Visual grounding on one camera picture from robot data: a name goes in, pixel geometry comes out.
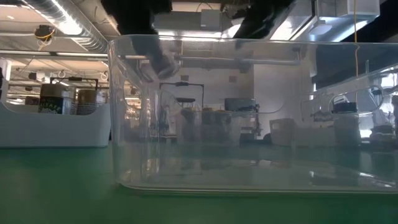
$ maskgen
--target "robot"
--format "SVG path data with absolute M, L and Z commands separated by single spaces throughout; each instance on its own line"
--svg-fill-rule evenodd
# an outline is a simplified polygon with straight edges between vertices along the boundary
M 237 39 L 262 39 L 269 35 L 274 22 L 286 10 L 290 9 L 296 0 L 252 0 L 243 13 L 244 20 L 235 34 Z M 146 55 L 152 68 L 164 80 L 172 77 L 178 71 L 178 65 L 163 54 L 160 40 L 156 36 L 154 16 L 172 11 L 172 0 L 101 0 L 107 14 L 118 23 L 122 35 L 155 34 L 148 36 L 132 36 L 131 41 L 138 54 Z

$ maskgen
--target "green floor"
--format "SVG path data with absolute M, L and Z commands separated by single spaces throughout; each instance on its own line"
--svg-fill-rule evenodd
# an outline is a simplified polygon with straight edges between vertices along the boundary
M 111 150 L 0 150 L 0 223 L 398 223 L 398 195 L 142 195 Z

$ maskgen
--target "white storage tray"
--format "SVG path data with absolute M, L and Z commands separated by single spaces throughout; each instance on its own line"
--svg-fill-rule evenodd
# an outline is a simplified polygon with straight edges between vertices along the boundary
M 0 103 L 0 147 L 105 147 L 109 104 L 86 116 L 40 114 L 37 106 Z

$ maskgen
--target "yellow cable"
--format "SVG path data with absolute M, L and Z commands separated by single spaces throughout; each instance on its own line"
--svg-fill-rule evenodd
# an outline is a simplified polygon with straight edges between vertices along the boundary
M 358 33 L 356 30 L 356 0 L 354 0 L 354 43 L 357 46 L 355 50 L 355 72 L 356 72 L 356 77 L 359 76 L 359 66 L 358 66 L 358 50 L 361 48 L 357 43 L 358 43 Z M 358 92 L 355 92 L 355 102 L 358 100 Z
M 40 36 L 35 35 L 35 37 L 36 37 L 36 38 L 39 38 L 39 39 L 49 38 L 49 37 L 51 37 L 54 33 L 55 33 L 55 28 L 52 29 L 52 32 L 51 32 L 51 34 L 49 34 L 49 35 L 45 35 L 45 36 L 43 36 L 43 37 L 40 37 Z

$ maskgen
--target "silver air duct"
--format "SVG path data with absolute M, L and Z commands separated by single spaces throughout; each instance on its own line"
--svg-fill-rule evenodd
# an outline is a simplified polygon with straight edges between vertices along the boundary
M 87 51 L 94 53 L 106 52 L 108 41 L 71 0 L 22 1 L 64 34 L 85 37 L 73 38 L 73 41 Z

